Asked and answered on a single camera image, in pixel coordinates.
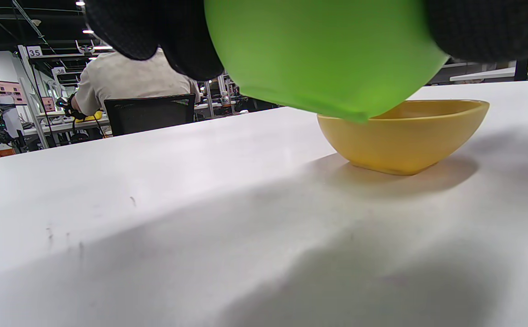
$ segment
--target yellow bowl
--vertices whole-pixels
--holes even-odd
[[[366,124],[320,114],[318,120],[329,143],[354,166],[412,175],[459,149],[489,107],[474,100],[405,101]]]

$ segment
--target desk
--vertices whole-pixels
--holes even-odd
[[[461,75],[450,77],[451,81],[466,81],[466,80],[478,80],[478,79],[498,79],[503,77],[514,77],[515,67],[489,70],[488,72],[480,72],[475,74]]]
[[[528,327],[528,82],[413,99],[493,106],[413,177],[289,108],[0,158],[0,327]]]
[[[106,126],[110,124],[109,119],[107,117],[100,118],[98,120],[98,124],[100,124],[101,126]],[[77,123],[76,129],[79,130],[79,129],[87,129],[87,128],[96,128],[97,126],[98,125],[96,124],[96,120],[90,120],[90,121],[83,122],[83,123]],[[48,126],[42,126],[42,130],[44,131],[44,133],[50,133],[50,129],[48,128]],[[66,133],[66,132],[70,132],[71,130],[72,130],[72,123],[52,125],[52,132],[54,133]],[[24,134],[25,135],[37,134],[36,128],[25,129]]]
[[[214,108],[219,108],[219,107],[222,106],[222,104],[221,104],[220,102],[212,102],[212,106],[213,106]],[[198,105],[196,105],[196,106],[194,107],[195,110],[202,110],[202,109],[206,109],[206,108],[208,108],[208,104],[198,104]]]

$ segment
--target workstation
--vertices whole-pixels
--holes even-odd
[[[77,119],[65,113],[63,106],[57,103],[59,99],[78,92],[81,76],[89,62],[96,60],[100,54],[114,52],[112,46],[102,43],[88,30],[82,16],[83,6],[77,6],[76,10],[40,9],[41,12],[50,9],[54,13],[62,12],[62,15],[33,15],[47,19],[46,24],[42,24],[39,19],[30,19],[19,4],[13,6],[14,10],[19,11],[19,16],[14,17],[19,20],[17,23],[20,25],[17,27],[26,30],[24,32],[26,37],[32,35],[30,39],[38,39],[36,41],[38,45],[19,44],[19,37],[7,35],[13,33],[0,21],[0,37],[12,39],[9,40],[12,42],[11,45],[4,45],[0,40],[0,56],[4,59],[2,62],[7,63],[0,62],[0,97],[11,95],[14,98],[13,102],[19,118],[11,115],[10,117],[15,120],[11,123],[16,126],[19,123],[21,134],[18,138],[15,129],[9,133],[11,139],[0,139],[0,157],[121,135],[121,133],[113,133],[113,121],[108,117],[103,105],[100,106],[98,114]],[[10,19],[9,14],[0,14],[0,17],[3,20]],[[56,29],[57,26],[52,23],[57,20],[70,20],[72,24],[65,25],[62,30]],[[75,40],[57,40],[67,38],[69,33],[73,34]],[[51,35],[50,41],[44,39],[44,34]],[[1,50],[2,48],[13,50],[6,51]],[[191,89],[196,89],[199,93],[199,97],[195,100],[197,103],[190,103],[188,108],[182,107],[182,110],[189,110],[190,114],[173,121],[162,122],[164,124],[162,126],[189,124],[258,110],[257,104],[252,105],[250,98],[239,93],[226,72],[218,78],[193,81],[193,83],[195,86]],[[115,115],[114,123],[117,126],[121,125],[120,128],[115,129],[123,130],[124,123],[119,120],[118,114]],[[4,134],[3,132],[7,132],[5,125],[0,125],[0,133]]]

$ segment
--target black office chair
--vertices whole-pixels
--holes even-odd
[[[195,94],[105,100],[113,136],[192,123],[194,104]]]

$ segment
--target person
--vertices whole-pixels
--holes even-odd
[[[80,75],[79,89],[71,105],[92,116],[104,109],[107,99],[141,99],[169,95],[195,94],[199,102],[197,82],[177,73],[158,49],[149,60],[131,60],[118,52],[100,54],[89,62]]]

